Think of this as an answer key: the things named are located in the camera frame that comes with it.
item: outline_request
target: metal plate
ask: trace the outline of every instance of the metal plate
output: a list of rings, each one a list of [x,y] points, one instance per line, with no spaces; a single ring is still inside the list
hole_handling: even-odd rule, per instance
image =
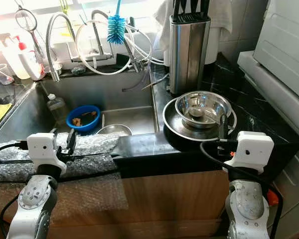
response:
[[[217,125],[212,128],[199,129],[183,123],[182,117],[176,112],[175,109],[176,99],[173,99],[170,102],[168,102],[163,110],[164,123],[173,133],[183,138],[199,142],[212,141],[218,139]],[[232,111],[230,117],[234,118],[234,123],[231,126],[231,130],[228,131],[228,134],[230,134],[233,131],[237,124],[237,117],[234,111]]]

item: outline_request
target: white hose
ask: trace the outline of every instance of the white hose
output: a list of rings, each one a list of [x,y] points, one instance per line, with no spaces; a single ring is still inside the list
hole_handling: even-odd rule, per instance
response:
[[[86,62],[86,60],[85,60],[85,55],[82,53],[81,49],[78,47],[78,43],[79,43],[79,39],[80,39],[79,36],[80,36],[80,33],[81,33],[82,29],[83,29],[85,26],[87,26],[89,23],[101,23],[101,24],[105,24],[105,25],[106,25],[105,22],[101,22],[101,21],[97,21],[97,20],[90,20],[90,21],[87,21],[87,22],[86,22],[86,25],[83,24],[83,25],[81,25],[81,26],[79,27],[79,29],[78,29],[78,31],[77,31],[77,34],[76,34],[75,46],[76,46],[76,50],[77,50],[77,52],[78,52],[78,54],[79,54],[79,57],[80,57],[82,63],[83,63],[88,69],[90,69],[91,71],[93,71],[93,72],[95,72],[95,73],[97,73],[97,74],[100,74],[100,75],[105,75],[105,76],[115,75],[115,74],[118,74],[118,73],[123,72],[124,70],[126,70],[126,69],[129,67],[130,63],[131,63],[131,60],[130,60],[130,59],[128,60],[128,62],[126,63],[126,65],[125,65],[123,68],[121,68],[121,69],[118,70],[118,71],[112,72],[112,73],[104,73],[104,72],[100,72],[100,71],[94,69],[93,67],[91,67],[91,66]],[[128,43],[130,43],[130,45],[132,45],[132,52],[133,52],[133,53],[134,53],[134,51],[136,50],[138,53],[140,53],[141,56],[144,57],[143,60],[148,60],[148,64],[149,64],[150,62],[152,62],[152,63],[157,64],[157,65],[164,65],[164,64],[163,64],[163,61],[158,60],[158,59],[152,57],[152,54],[153,54],[153,46],[152,46],[152,43],[151,43],[151,41],[150,41],[150,38],[149,38],[146,34],[144,34],[143,32],[139,31],[137,28],[135,28],[135,27],[133,27],[133,26],[131,26],[131,25],[128,25],[128,24],[126,24],[126,29],[127,29],[128,33],[129,33],[130,39],[127,38],[127,37],[126,37],[125,39],[127,40]],[[137,45],[135,44],[134,36],[133,36],[133,33],[132,33],[131,29],[134,30],[134,31],[136,31],[136,32],[139,32],[141,35],[143,35],[143,36],[148,40],[148,42],[149,42],[149,49],[150,49],[148,54],[147,54],[145,51],[143,51],[139,46],[137,46]]]
[[[149,41],[149,53],[148,53],[148,55],[146,56],[146,58],[144,58],[143,60],[149,60],[149,62],[151,61],[151,58],[152,58],[152,54],[153,54],[153,45],[152,45],[152,43],[151,43],[151,41],[150,41],[150,38],[146,35],[146,34],[144,34],[143,32],[141,32],[141,31],[139,31],[137,28],[135,28],[135,27],[133,27],[133,26],[131,26],[131,25],[128,25],[128,24],[126,24],[126,26],[127,26],[127,31],[128,31],[128,33],[130,34],[130,35],[133,35],[133,33],[132,33],[132,31],[131,30],[134,30],[134,31],[137,31],[137,32],[139,32],[140,34],[142,34],[148,41]],[[133,42],[131,42],[131,41],[129,41],[129,39],[127,39],[127,41],[138,51],[138,49],[137,48],[139,48],[135,43],[134,43],[134,41]]]
[[[132,42],[131,40],[129,40],[128,38],[125,38],[129,44],[131,44],[133,46],[133,48],[142,56],[144,57],[142,60],[147,60],[149,58],[149,53],[146,53],[145,51],[143,51],[139,46],[137,46],[134,42]],[[151,57],[151,62],[154,64],[158,64],[158,65],[164,65],[162,64],[164,61],[162,60],[158,60],[154,57]]]
[[[95,73],[97,73],[97,74],[99,74],[99,75],[112,76],[112,75],[116,75],[116,74],[118,74],[118,73],[123,72],[123,71],[124,71],[126,68],[128,68],[128,66],[130,65],[130,63],[131,63],[131,60],[130,60],[130,59],[128,60],[128,62],[126,63],[126,65],[125,65],[123,68],[121,68],[121,69],[118,70],[118,71],[111,72],[111,73],[100,72],[100,71],[94,69],[93,67],[91,67],[91,66],[86,62],[86,60],[85,60],[85,56],[84,56],[84,54],[82,53],[81,49],[80,49],[78,46],[79,46],[80,33],[81,33],[82,29],[83,29],[85,26],[87,26],[89,23],[101,23],[101,24],[105,24],[105,25],[107,25],[105,22],[96,21],[96,20],[89,20],[89,21],[86,22],[86,25],[85,25],[85,24],[82,24],[82,25],[79,27],[79,29],[78,29],[78,31],[77,31],[77,33],[76,33],[75,46],[76,46],[76,50],[77,50],[77,52],[78,52],[78,54],[79,54],[79,57],[80,57],[82,63],[83,63],[87,68],[89,68],[91,71],[93,71],[93,72],[95,72]]]

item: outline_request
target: plastic cup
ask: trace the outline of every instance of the plastic cup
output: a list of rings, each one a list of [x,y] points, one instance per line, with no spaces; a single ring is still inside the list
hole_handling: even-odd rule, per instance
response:
[[[3,85],[10,84],[14,81],[14,78],[11,76],[11,72],[9,71],[6,64],[0,64],[0,82]]]

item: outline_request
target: stainless steel sink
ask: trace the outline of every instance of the stainless steel sink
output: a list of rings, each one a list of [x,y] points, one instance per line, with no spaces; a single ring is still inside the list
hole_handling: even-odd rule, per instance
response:
[[[68,132],[66,124],[56,125],[46,106],[47,95],[62,97],[70,110],[81,105],[97,105],[105,115],[105,125],[122,123],[133,134],[153,133],[155,113],[150,89],[142,91],[142,86],[150,83],[147,75],[142,85],[130,91],[122,91],[137,84],[144,72],[124,72],[113,76],[84,76],[62,78],[59,83],[50,79],[36,83],[28,97],[13,112],[0,128],[0,142],[25,139],[35,132],[49,132],[54,126],[59,132]],[[101,120],[91,133],[101,128]]]
[[[150,89],[142,91],[138,87],[122,91],[137,84],[143,76],[144,72],[124,72],[113,76],[64,78],[59,83],[47,80],[41,84],[47,94],[62,97],[70,110],[82,105],[96,105],[105,115],[105,125],[122,123],[133,134],[144,134],[155,132]],[[147,77],[143,85],[149,83]],[[58,125],[58,128],[68,131],[64,125]],[[92,133],[100,128],[101,122]]]

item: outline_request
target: black marble countertop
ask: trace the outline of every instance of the black marble countertop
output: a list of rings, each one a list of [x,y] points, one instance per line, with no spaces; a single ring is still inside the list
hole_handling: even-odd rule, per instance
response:
[[[161,79],[166,73],[164,66],[152,65],[151,81]],[[118,151],[124,158],[116,163],[122,168],[133,167],[123,172],[123,177],[220,169],[203,159],[199,142],[184,139],[164,125],[163,108],[177,97],[166,91],[167,87],[168,79],[152,88],[160,131],[119,139]],[[243,72],[231,66],[221,53],[214,64],[205,66],[201,90],[220,94],[231,103],[237,125],[229,138],[236,139],[240,131],[257,131],[273,139],[275,147],[262,175],[273,180],[299,150],[299,136],[245,79]]]

